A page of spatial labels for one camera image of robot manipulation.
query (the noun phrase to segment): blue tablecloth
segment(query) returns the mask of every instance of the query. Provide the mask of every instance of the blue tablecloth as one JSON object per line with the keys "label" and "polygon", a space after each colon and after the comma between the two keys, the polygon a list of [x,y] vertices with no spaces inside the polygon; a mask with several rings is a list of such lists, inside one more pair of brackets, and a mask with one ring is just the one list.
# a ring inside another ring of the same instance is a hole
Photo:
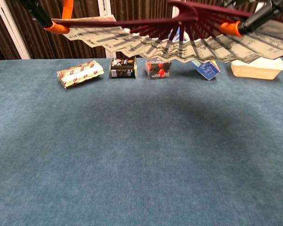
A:
{"label": "blue tablecloth", "polygon": [[0,226],[283,226],[283,72],[206,81],[105,74],[88,59],[0,61]]}

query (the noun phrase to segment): white container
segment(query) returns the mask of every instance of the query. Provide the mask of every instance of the white container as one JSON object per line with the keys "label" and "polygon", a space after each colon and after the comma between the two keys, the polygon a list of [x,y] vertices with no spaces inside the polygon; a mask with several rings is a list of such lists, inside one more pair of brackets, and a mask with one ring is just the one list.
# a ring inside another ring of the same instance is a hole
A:
{"label": "white container", "polygon": [[236,77],[272,80],[283,71],[283,60],[260,57],[249,64],[235,60],[231,68]]}

